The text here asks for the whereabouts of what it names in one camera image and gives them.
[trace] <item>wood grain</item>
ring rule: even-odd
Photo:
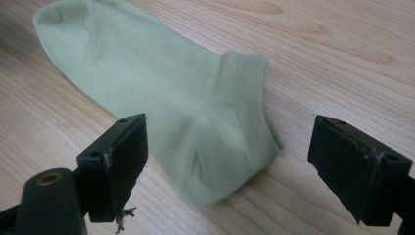
[[[77,154],[115,122],[43,52],[31,18],[49,2],[0,2],[0,210],[20,201],[34,174],[75,169]],[[265,106],[286,148],[231,197],[202,208],[186,205],[150,156],[124,234],[396,234],[397,216],[388,228],[356,225],[306,156],[318,114],[415,160],[414,1],[133,2],[209,50],[266,57]]]

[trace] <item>light wood tabletop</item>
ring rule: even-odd
[[[0,1],[0,211],[24,183],[75,157],[116,118],[43,51],[32,16],[50,0]],[[123,234],[397,234],[357,225],[307,161],[314,118],[342,119],[415,161],[413,0],[134,0],[211,51],[268,59],[265,107],[285,149],[223,202],[187,205],[152,155]],[[88,234],[115,234],[90,224]]]

